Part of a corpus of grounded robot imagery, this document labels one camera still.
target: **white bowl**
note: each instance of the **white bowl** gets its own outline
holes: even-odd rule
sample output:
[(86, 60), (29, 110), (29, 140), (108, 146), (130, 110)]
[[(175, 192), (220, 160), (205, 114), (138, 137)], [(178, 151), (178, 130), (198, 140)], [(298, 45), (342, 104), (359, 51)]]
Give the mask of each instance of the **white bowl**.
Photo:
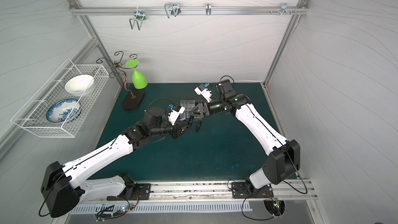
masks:
[(94, 83), (94, 77), (91, 75), (78, 75), (73, 77), (65, 84), (65, 90), (74, 96), (82, 96), (84, 91), (90, 88)]

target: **clear plastic grid tray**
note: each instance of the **clear plastic grid tray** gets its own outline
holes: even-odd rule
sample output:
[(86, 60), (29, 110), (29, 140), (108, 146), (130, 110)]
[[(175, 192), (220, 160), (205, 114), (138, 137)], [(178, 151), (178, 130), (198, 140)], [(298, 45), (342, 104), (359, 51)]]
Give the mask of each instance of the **clear plastic grid tray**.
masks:
[(180, 101), (180, 105), (182, 107), (185, 107), (185, 111), (183, 114), (180, 114), (181, 118), (189, 118), (189, 111), (191, 111), (197, 104), (202, 103), (201, 100), (182, 100)]

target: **metal hook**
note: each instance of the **metal hook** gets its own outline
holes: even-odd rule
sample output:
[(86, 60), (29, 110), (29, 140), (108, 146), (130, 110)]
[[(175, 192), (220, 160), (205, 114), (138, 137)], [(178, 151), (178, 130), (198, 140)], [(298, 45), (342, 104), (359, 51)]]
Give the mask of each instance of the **metal hook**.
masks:
[(211, 15), (211, 3), (206, 3), (206, 15)]
[(134, 29), (134, 24), (135, 24), (135, 22), (137, 22), (138, 30), (141, 30), (140, 23), (138, 22), (137, 19), (135, 19), (135, 18), (130, 18), (129, 20), (130, 20), (131, 29)]
[(288, 14), (288, 15), (290, 15), (290, 14), (291, 14), (291, 12), (289, 12), (289, 11), (286, 10), (286, 7), (287, 7), (287, 5), (286, 5), (286, 3), (284, 2), (284, 3), (282, 4), (282, 6), (281, 6), (281, 10), (278, 11), (280, 15), (283, 15), (283, 14)]
[(179, 13), (181, 13), (180, 5), (177, 3), (170, 3), (164, 4), (164, 10), (166, 11), (167, 18), (170, 18), (172, 12), (173, 15), (176, 17)]
[(130, 19), (131, 29), (134, 29), (135, 22), (137, 22), (138, 30), (141, 30), (142, 22), (144, 20), (145, 20), (145, 13), (142, 11), (139, 11), (138, 7), (137, 7), (137, 11), (134, 12), (134, 18)]

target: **white wire basket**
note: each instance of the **white wire basket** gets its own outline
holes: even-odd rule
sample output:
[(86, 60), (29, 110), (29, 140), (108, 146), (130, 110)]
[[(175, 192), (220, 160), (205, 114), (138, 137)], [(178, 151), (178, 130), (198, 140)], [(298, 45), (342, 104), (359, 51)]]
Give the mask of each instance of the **white wire basket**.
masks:
[[(80, 97), (71, 95), (65, 90), (65, 84), (78, 75), (94, 77), (92, 85)], [(11, 122), (38, 137), (74, 138), (108, 79), (109, 74), (103, 65), (76, 65), (67, 59), (14, 115)], [(77, 100), (65, 121), (57, 123), (48, 121), (46, 118), (48, 110), (65, 99)]]

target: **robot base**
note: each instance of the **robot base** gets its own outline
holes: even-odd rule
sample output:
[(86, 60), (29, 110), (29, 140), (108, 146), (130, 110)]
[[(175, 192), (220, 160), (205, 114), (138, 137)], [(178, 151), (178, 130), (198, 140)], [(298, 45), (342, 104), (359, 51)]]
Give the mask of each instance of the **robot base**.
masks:
[[(123, 196), (124, 198), (126, 198), (127, 200), (134, 200), (134, 192), (138, 191), (138, 200), (142, 201), (142, 200), (148, 200), (149, 199), (149, 194), (150, 194), (150, 187), (151, 184), (150, 183), (136, 183), (134, 185), (134, 190), (132, 192), (132, 194), (129, 194), (130, 196), (128, 196), (128, 198), (126, 198), (126, 196)], [(124, 201), (124, 198), (122, 197), (122, 195), (117, 196), (117, 197), (107, 197), (106, 200), (107, 201)]]
[(273, 191), (271, 184), (264, 186), (262, 189), (256, 189), (251, 186), (248, 182), (238, 182), (238, 183), (231, 183), (232, 188), (232, 197), (234, 199), (245, 199), (247, 197), (251, 198), (269, 198), (273, 197)]

